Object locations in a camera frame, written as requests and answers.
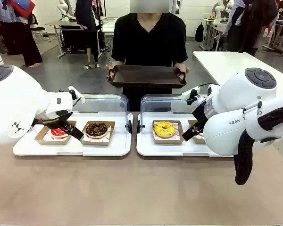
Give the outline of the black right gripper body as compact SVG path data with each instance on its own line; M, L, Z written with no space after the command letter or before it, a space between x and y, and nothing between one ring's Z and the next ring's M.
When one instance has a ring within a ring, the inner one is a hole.
M197 107L192 112L192 115L196 118L198 123L206 123L208 121L204 113L206 100L203 100L201 103L197 104Z

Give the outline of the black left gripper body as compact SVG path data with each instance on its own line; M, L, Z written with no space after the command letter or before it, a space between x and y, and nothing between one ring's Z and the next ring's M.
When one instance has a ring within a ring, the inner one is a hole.
M32 127L35 125L44 125L46 127L66 127L67 125L70 125L67 119L71 115L72 113L67 113L65 115L59 116L56 119L47 119L47 120L34 119L32 122Z

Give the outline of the person's left hand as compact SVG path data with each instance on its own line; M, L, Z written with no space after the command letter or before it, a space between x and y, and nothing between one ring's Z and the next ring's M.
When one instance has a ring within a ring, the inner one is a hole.
M187 67L184 63L176 63L174 64L174 67L178 68L182 72L182 74L179 73L179 78L181 81L190 72L190 68Z

